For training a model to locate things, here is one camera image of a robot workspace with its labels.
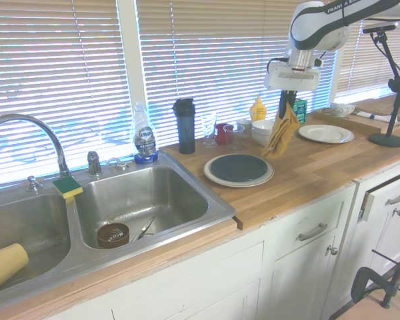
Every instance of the green box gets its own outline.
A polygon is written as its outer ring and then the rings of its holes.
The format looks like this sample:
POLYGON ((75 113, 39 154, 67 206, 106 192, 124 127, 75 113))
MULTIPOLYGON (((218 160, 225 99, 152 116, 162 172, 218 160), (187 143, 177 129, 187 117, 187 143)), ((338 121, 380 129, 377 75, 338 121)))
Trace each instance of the green box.
POLYGON ((299 123, 303 125, 307 120, 307 100, 296 99, 293 112, 296 114, 299 123))

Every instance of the dark green plate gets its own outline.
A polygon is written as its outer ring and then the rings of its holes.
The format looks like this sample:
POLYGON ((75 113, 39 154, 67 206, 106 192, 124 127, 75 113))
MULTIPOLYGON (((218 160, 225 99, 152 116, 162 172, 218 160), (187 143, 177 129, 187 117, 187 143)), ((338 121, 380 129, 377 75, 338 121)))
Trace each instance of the dark green plate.
POLYGON ((252 155, 226 155, 211 164, 216 178, 229 182, 249 182, 262 177, 268 171, 266 162, 252 155))

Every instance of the stainless steel sink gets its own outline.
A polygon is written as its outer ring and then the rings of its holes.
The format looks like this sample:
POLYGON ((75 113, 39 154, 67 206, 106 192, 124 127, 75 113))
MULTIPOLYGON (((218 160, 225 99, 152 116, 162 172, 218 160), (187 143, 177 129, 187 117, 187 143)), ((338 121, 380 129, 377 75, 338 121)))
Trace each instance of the stainless steel sink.
POLYGON ((150 164, 130 162, 126 170, 103 167, 90 177, 73 172, 83 193, 66 201, 47 177, 34 195, 26 183, 0 189, 0 248, 20 243, 29 265, 0 288, 0 308, 165 245, 216 223, 235 212, 170 155, 160 152, 150 164), (152 217, 144 237, 114 249, 100 249, 97 230, 125 223, 130 238, 152 217))
POLYGON ((29 264, 0 290, 30 280, 56 267, 70 249, 65 200, 41 195, 0 206, 0 249, 21 244, 29 264))
POLYGON ((104 225, 126 224, 131 241, 152 217, 148 232, 157 234, 200 218, 208 208, 206 199, 169 167, 89 183, 75 202, 83 240, 98 249, 97 230, 104 225))

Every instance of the yellow cup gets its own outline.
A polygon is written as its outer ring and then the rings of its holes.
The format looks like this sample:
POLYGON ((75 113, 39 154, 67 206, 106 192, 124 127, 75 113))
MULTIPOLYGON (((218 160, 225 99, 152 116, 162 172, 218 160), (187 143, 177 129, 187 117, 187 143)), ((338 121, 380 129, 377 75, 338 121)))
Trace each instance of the yellow cup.
POLYGON ((0 249, 0 286, 28 264, 22 245, 15 243, 0 249))

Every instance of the plate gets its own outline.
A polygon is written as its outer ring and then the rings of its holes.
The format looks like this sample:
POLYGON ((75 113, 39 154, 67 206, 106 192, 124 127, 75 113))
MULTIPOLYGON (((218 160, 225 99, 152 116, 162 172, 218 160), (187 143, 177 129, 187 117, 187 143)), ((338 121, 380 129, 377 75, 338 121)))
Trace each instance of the plate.
POLYGON ((213 182, 218 183, 220 185, 224 185, 226 187, 246 188, 246 187, 254 187, 256 185, 261 185, 261 184, 267 182, 268 180, 270 180, 274 176, 274 169, 272 168, 272 166, 269 163, 264 161, 264 163, 267 165, 267 172, 258 179, 254 179, 254 180, 246 181, 246 182, 232 182, 232 181, 226 181, 226 180, 220 179, 212 173, 211 164, 214 161, 216 161, 217 159, 219 159, 221 157, 226 157, 226 156, 228 156, 228 155, 221 155, 219 157, 213 158, 212 160, 209 160, 206 163, 205 167, 203 168, 203 172, 208 179, 210 179, 213 182))
POLYGON ((252 155, 226 155, 211 163, 212 174, 230 182, 248 182, 259 179, 268 171, 266 162, 252 155))
POLYGON ((326 143, 346 143, 354 140, 354 133, 334 125, 306 125, 298 130, 304 138, 326 143))

